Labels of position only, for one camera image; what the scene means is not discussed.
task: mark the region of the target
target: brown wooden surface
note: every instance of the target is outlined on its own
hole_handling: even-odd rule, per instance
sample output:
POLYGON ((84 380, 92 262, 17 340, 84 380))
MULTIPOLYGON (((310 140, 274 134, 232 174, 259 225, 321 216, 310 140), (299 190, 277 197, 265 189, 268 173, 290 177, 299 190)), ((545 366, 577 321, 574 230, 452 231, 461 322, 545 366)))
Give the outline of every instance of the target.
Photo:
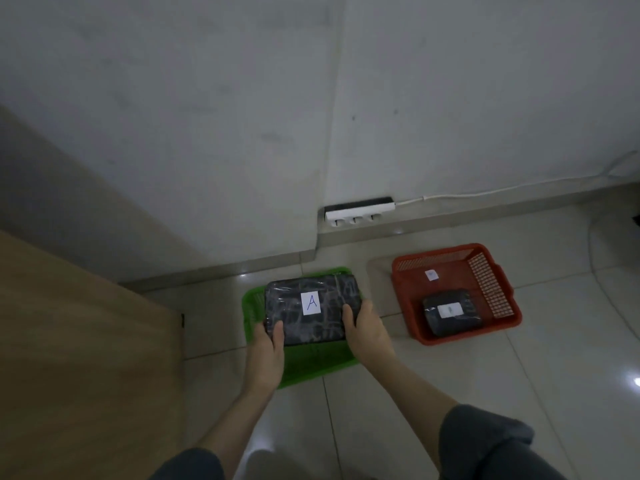
POLYGON ((181 332, 0 232, 0 478, 146 479, 182 437, 181 332))

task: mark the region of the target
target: package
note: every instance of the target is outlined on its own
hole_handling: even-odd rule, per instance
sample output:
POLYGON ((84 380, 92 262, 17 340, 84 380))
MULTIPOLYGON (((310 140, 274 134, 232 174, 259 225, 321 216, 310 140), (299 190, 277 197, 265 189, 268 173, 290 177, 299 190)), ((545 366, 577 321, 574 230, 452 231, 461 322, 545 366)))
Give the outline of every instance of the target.
POLYGON ((344 339, 342 306, 357 317, 362 305, 352 274, 327 274, 270 282, 264 290, 265 329, 284 322, 284 345, 344 339))
POLYGON ((482 326, 469 291, 450 290, 422 300, 424 316, 436 337, 447 337, 482 326))

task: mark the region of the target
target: white tile floor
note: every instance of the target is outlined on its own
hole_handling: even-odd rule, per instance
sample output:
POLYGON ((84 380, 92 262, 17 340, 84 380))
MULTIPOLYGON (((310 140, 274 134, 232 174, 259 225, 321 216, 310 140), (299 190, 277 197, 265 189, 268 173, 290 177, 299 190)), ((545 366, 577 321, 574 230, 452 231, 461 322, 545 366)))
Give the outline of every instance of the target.
MULTIPOLYGON (((228 407, 242 380, 240 298, 274 279, 350 267, 384 315, 401 359, 457 400, 522 419, 534 449, 569 478, 640 471, 640 228, 636 202, 614 201, 320 249, 302 266, 147 296, 183 311, 185 444, 228 407), (592 261, 604 295, 591 273, 592 261), (409 338, 389 281, 393 257, 481 242, 516 287, 522 325, 435 347, 409 338)), ((435 479, 436 470, 362 366, 280 390, 238 478, 435 479)))

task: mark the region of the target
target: rolled-up sleeve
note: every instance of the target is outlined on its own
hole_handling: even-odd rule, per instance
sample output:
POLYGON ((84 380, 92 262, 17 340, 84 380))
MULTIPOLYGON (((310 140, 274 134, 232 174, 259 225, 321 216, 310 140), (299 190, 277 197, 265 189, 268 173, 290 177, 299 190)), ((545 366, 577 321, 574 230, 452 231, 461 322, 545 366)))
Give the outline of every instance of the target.
POLYGON ((531 450, 533 436, 533 429, 521 421, 460 404, 440 427, 442 478, 564 479, 531 450))
POLYGON ((211 451, 190 448, 165 461, 149 480, 225 480, 220 460, 211 451))

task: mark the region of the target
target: wall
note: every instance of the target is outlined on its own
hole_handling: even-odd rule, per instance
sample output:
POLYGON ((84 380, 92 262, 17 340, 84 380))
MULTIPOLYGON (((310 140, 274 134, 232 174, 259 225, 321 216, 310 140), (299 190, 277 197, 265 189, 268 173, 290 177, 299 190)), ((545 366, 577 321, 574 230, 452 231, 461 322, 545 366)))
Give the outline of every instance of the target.
POLYGON ((4 183, 48 183, 5 185, 4 227, 114 280, 312 249, 340 13, 339 0, 4 0, 0 102, 63 165, 43 175, 44 143, 4 118, 4 183), (79 188, 86 202, 69 205, 79 188), (132 215, 144 224, 104 241, 132 215))
POLYGON ((639 16, 640 0, 348 0, 324 204, 593 175, 640 149, 639 16))
POLYGON ((331 203, 598 173, 640 149, 638 19, 640 0, 6 0, 0 226, 135 280, 311 249, 331 203))

